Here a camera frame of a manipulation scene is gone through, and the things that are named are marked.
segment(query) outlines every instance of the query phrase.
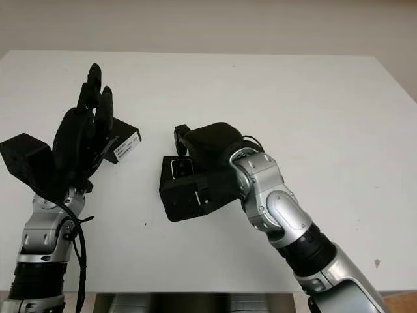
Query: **black cable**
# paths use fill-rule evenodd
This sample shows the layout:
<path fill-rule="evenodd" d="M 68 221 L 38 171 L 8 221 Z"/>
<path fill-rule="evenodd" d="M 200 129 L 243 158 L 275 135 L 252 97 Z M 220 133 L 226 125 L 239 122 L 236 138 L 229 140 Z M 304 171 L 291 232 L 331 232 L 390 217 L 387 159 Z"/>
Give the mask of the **black cable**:
<path fill-rule="evenodd" d="M 84 304 L 84 300 L 85 300 L 85 279 L 87 278 L 87 253 L 85 249 L 85 238 L 84 238 L 83 228 L 81 227 L 81 223 L 83 221 L 78 220 L 78 217 L 71 211 L 71 209 L 67 207 L 66 205 L 64 205 L 63 203 L 54 202 L 54 201 L 52 202 L 58 205 L 62 210 L 65 211 L 66 214 L 69 215 L 69 217 L 74 223 L 76 235 L 79 235 L 79 245 L 81 248 L 81 254 L 79 254 L 78 250 L 76 250 L 78 263 L 79 263 L 79 283 L 78 283 L 76 313 L 80 313 Z"/>
<path fill-rule="evenodd" d="M 254 142 L 256 142 L 257 144 L 258 144 L 258 146 L 263 150 L 263 151 L 265 151 L 264 149 L 263 149 L 263 147 L 262 147 L 262 145 L 261 145 L 261 143 L 259 142 L 259 140 L 258 139 L 256 139 L 255 137 L 253 137 L 253 136 L 250 136 L 250 135 L 245 135 L 245 136 L 242 136 L 243 138 L 250 138 L 250 139 L 252 139 Z"/>

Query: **white label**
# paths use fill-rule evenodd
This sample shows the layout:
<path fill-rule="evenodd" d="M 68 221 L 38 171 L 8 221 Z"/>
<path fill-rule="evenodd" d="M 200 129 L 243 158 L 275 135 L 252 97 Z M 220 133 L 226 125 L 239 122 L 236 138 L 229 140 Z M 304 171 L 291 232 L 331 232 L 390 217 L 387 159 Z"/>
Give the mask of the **white label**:
<path fill-rule="evenodd" d="M 124 158 L 130 150 L 137 146 L 139 143 L 139 135 L 134 132 L 128 139 L 126 139 L 120 146 L 118 146 L 113 152 L 118 161 Z"/>

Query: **white tabletop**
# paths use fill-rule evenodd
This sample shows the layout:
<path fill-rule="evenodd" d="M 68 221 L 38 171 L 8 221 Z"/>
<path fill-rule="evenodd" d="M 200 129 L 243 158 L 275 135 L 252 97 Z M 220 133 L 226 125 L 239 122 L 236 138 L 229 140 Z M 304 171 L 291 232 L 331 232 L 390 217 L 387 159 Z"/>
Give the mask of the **white tabletop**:
<path fill-rule="evenodd" d="M 184 222 L 165 215 L 158 185 L 173 127 L 216 121 L 261 140 L 301 206 L 377 289 L 417 288 L 417 106 L 376 59 L 14 51 L 0 60 L 0 140 L 26 132 L 52 144 L 93 62 L 115 117 L 143 141 L 91 178 L 87 291 L 300 290 L 239 202 Z M 0 162 L 0 290 L 32 195 Z M 65 279 L 76 290 L 74 257 Z"/>

